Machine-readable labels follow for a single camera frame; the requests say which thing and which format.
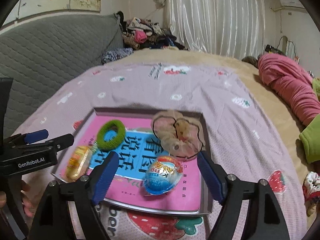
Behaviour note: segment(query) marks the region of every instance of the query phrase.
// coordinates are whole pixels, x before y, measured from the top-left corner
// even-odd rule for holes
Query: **hand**
[[[22,180],[21,181],[21,189],[24,192],[28,192],[30,190],[30,186]],[[24,210],[25,214],[28,217],[32,217],[32,213],[30,211],[30,208],[32,208],[32,204],[31,204],[30,200],[22,192],[21,192],[21,198],[22,198],[23,210]],[[6,202],[7,202],[7,197],[6,197],[5,193],[3,191],[0,191],[0,208],[3,208]]]

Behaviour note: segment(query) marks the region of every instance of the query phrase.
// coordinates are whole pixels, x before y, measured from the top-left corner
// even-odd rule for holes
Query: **candy egg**
[[[172,190],[182,177],[183,167],[170,156],[158,157],[146,172],[143,185],[152,195],[161,195]]]

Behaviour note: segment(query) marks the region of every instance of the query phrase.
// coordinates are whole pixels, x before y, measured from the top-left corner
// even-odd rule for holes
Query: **air conditioner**
[[[304,8],[299,0],[280,0],[282,6]]]

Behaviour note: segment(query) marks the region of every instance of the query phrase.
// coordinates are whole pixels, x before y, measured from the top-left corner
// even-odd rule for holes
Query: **gray quilted mattress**
[[[12,77],[4,137],[10,136],[63,84],[101,64],[105,50],[122,48],[115,16],[63,15],[0,35],[0,77]]]

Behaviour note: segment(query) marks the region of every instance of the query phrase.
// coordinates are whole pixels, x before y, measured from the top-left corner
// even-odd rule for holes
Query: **blanket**
[[[66,83],[16,131],[47,129],[49,137],[74,133],[93,107],[154,107],[202,112],[212,159],[242,180],[267,179],[282,208],[291,239],[307,230],[301,185],[287,149],[257,101],[232,70],[219,66],[113,64],[97,66]],[[24,176],[34,204],[49,181],[51,168]],[[234,239],[240,239],[248,202],[243,202]],[[112,239],[205,239],[221,206],[210,215],[186,219],[153,216],[104,205],[101,221]],[[83,239],[71,208],[78,239]]]

